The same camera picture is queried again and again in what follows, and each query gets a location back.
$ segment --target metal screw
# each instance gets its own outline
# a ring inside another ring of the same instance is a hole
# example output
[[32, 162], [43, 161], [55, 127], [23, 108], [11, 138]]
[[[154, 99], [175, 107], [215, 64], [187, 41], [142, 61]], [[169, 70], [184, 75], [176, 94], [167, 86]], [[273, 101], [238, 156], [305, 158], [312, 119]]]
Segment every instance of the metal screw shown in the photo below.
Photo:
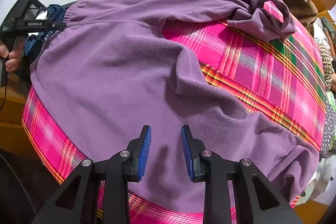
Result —
[[241, 163], [245, 166], [250, 166], [251, 165], [251, 161], [249, 159], [242, 159]]
[[82, 161], [83, 166], [89, 166], [90, 164], [91, 164], [91, 160], [89, 160], [89, 159], [86, 159], [86, 160]]
[[119, 155], [120, 155], [121, 157], [123, 157], [123, 158], [126, 158], [126, 157], [129, 156], [129, 154], [130, 154], [130, 153], [129, 153], [127, 150], [123, 150], [123, 151], [120, 152]]
[[212, 151], [210, 151], [210, 150], [204, 150], [204, 151], [202, 152], [202, 155], [203, 155], [204, 157], [211, 157], [211, 156], [212, 156]]

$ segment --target black cable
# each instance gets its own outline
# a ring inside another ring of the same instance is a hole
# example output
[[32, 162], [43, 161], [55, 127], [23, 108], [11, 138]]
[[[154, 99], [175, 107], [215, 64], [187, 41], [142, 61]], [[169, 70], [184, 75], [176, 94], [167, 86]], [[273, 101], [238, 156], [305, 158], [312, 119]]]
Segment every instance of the black cable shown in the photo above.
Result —
[[27, 199], [28, 199], [28, 201], [29, 201], [29, 203], [30, 203], [30, 206], [31, 206], [31, 208], [33, 209], [34, 214], [35, 214], [35, 216], [36, 216], [36, 215], [37, 215], [37, 210], [35, 209], [35, 207], [34, 207], [34, 205], [33, 205], [33, 202], [32, 202], [32, 200], [31, 200], [29, 194], [27, 193], [26, 189], [23, 187], [23, 185], [22, 185], [22, 183], [21, 183], [19, 177], [16, 175], [16, 173], [14, 172], [14, 170], [12, 169], [12, 167], [9, 165], [9, 163], [8, 163], [7, 160], [4, 158], [4, 156], [1, 155], [1, 153], [0, 153], [0, 157], [1, 157], [1, 158], [3, 159], [3, 161], [7, 164], [7, 166], [8, 166], [9, 169], [13, 172], [13, 175], [16, 177], [17, 181], [18, 181], [19, 184], [21, 185], [22, 190], [23, 190], [23, 192], [26, 194], [26, 197], [27, 197]]
[[[0, 59], [3, 59], [3, 63], [2, 63], [3, 66], [6, 65], [5, 62], [8, 60], [8, 57], [9, 57], [9, 52], [8, 52], [8, 55], [7, 55], [6, 58], [2, 58], [2, 57], [0, 57]], [[5, 95], [4, 95], [4, 97], [3, 97], [3, 101], [2, 101], [2, 104], [1, 104], [1, 106], [0, 106], [0, 112], [1, 112], [1, 110], [3, 109], [3, 105], [5, 104], [6, 95], [7, 95], [7, 85], [5, 86]]]
[[1, 106], [0, 106], [0, 112], [1, 112], [1, 110], [3, 109], [3, 105], [5, 104], [6, 95], [7, 95], [7, 85], [5, 86], [5, 95], [4, 95], [4, 97], [3, 97], [3, 101], [2, 101], [2, 104], [1, 104]]

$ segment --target fleece sleeve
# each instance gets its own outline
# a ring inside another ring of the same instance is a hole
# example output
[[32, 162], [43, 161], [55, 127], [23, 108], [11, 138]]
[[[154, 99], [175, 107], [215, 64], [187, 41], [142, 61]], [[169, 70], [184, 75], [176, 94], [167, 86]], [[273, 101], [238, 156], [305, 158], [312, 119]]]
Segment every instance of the fleece sleeve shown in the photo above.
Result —
[[263, 41], [287, 38], [295, 32], [294, 19], [282, 0], [271, 0], [283, 14], [283, 23], [268, 13], [269, 0], [113, 0], [118, 20], [137, 20], [161, 31], [166, 20], [208, 22], [227, 19], [229, 26]]

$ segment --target white cloth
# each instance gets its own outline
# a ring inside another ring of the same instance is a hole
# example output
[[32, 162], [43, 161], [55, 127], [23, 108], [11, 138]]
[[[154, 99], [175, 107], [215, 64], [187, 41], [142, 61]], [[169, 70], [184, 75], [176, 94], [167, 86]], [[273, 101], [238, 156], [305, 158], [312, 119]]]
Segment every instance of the white cloth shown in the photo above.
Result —
[[322, 28], [318, 25], [317, 22], [313, 23], [313, 27], [314, 27], [314, 40], [318, 44], [323, 44], [324, 47], [327, 49], [327, 51], [330, 52], [330, 45]]

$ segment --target plaid blanket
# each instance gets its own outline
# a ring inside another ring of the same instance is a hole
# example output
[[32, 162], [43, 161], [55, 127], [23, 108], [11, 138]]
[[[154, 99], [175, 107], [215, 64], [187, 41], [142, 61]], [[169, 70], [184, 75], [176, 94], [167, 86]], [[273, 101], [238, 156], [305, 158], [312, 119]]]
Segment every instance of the plaid blanket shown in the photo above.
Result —
[[[266, 3], [265, 9], [282, 20], [272, 3]], [[289, 39], [270, 43], [227, 27], [225, 20], [172, 21], [162, 33], [195, 52], [209, 84], [229, 90], [249, 111], [263, 112], [320, 150], [326, 112], [322, 61], [315, 41], [298, 21], [296, 29]], [[49, 115], [34, 88], [29, 92], [22, 123], [36, 152], [59, 183], [86, 158]], [[100, 215], [103, 190], [104, 182], [100, 187]], [[129, 205], [132, 223], [188, 224], [201, 223], [203, 218], [203, 213], [166, 210], [134, 193], [129, 193]]]

